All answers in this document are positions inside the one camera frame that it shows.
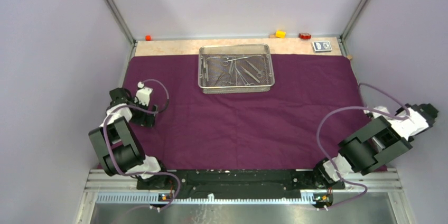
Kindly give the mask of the metal mesh instrument tray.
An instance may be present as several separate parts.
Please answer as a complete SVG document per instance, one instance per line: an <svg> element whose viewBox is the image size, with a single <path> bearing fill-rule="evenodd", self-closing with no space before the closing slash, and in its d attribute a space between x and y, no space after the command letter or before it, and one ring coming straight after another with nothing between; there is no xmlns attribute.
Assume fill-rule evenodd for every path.
<svg viewBox="0 0 448 224"><path fill-rule="evenodd" d="M233 61L223 66L225 58L249 57ZM209 81L204 85L203 61L208 64ZM251 62L264 74L260 83L255 82L241 67L246 68L254 76L255 71L245 61ZM238 69L242 76L254 86L244 86ZM275 84L272 55L267 44L241 44L225 46L203 46L199 49L198 86L204 94L237 94L251 92L266 92Z"/></svg>

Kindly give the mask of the purple cloth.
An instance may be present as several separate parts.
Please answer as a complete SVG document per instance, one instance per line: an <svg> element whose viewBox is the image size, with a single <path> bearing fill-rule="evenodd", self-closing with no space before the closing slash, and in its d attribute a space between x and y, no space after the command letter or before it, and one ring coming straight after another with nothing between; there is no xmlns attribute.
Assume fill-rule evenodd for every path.
<svg viewBox="0 0 448 224"><path fill-rule="evenodd" d="M145 80L151 101L167 110L154 127L132 125L148 156L168 169L311 169L369 119L350 62L342 56L275 54L275 84L267 92L204 94L197 55L135 57L124 87Z"/></svg>

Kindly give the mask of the blue playing card deck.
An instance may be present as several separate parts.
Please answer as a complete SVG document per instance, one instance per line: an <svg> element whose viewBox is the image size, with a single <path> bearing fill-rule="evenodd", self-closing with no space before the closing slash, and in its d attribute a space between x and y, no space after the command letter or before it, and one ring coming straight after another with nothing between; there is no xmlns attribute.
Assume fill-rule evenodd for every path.
<svg viewBox="0 0 448 224"><path fill-rule="evenodd" d="M330 41L314 41L312 42L312 48L315 53L331 52L332 46Z"/></svg>

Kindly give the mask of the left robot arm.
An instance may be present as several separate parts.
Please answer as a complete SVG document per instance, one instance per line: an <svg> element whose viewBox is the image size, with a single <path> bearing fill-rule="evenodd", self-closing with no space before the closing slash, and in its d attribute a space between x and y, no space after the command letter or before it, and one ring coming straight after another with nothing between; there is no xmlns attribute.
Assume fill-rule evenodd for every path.
<svg viewBox="0 0 448 224"><path fill-rule="evenodd" d="M106 117L88 136L99 164L108 176L125 173L140 185L162 189L170 184L169 174L158 158L144 154L131 127L131 124L135 124L151 128L155 124L156 115L167 109L168 101L163 108L150 105L152 92L152 88L139 87L133 96L126 88L111 90Z"/></svg>

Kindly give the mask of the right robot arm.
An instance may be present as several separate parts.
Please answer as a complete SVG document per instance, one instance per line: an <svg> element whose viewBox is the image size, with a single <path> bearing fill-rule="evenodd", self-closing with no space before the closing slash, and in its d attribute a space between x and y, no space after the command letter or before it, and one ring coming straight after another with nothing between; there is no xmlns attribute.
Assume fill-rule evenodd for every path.
<svg viewBox="0 0 448 224"><path fill-rule="evenodd" d="M338 144L310 173L316 188L330 187L351 173L367 175L412 149L415 136L432 128L439 110L432 104L400 107L394 115L384 106L366 110L371 121Z"/></svg>

